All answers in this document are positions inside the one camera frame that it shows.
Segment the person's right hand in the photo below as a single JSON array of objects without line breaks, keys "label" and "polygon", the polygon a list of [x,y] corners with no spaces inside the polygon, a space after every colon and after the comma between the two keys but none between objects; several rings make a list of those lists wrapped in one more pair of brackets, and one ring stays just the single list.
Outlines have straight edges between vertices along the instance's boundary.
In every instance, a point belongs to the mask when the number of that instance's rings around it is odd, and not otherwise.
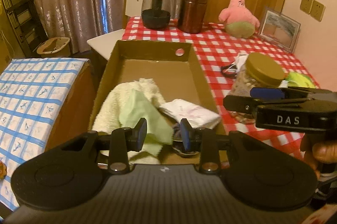
[{"label": "person's right hand", "polygon": [[319,179],[319,163],[336,163],[337,144],[336,141],[323,141],[312,144],[309,136],[310,134],[305,134],[303,136],[300,143],[300,151],[304,152],[304,162],[306,162],[306,164],[314,170],[317,178]]}]

